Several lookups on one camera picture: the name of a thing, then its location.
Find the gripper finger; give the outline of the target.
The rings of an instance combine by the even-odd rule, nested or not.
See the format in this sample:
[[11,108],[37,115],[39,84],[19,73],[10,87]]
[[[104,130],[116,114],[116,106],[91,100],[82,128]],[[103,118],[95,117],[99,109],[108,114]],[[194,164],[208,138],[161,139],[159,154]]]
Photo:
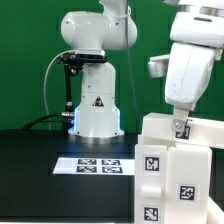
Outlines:
[[175,108],[173,111],[172,130],[183,132],[187,123],[189,112],[187,110]]

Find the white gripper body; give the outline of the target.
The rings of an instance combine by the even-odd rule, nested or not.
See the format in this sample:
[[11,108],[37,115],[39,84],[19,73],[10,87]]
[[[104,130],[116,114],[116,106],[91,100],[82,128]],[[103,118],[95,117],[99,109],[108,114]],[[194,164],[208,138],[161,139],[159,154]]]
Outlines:
[[165,100],[193,111],[224,49],[224,0],[180,0],[170,39]]

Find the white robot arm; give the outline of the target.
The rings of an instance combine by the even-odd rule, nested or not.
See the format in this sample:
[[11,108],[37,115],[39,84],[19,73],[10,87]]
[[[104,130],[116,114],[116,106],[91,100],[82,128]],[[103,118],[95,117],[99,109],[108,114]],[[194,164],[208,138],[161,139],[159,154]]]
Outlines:
[[[172,129],[181,133],[224,51],[224,0],[162,1],[178,8],[170,33],[174,44],[168,55],[152,57],[148,68],[153,77],[166,78],[165,101],[174,107]],[[67,106],[74,113],[69,134],[90,143],[124,135],[115,106],[116,71],[105,52],[128,49],[137,39],[128,0],[99,3],[103,12],[69,12],[61,23],[62,37],[72,48],[61,57],[66,75],[83,72],[81,102]]]

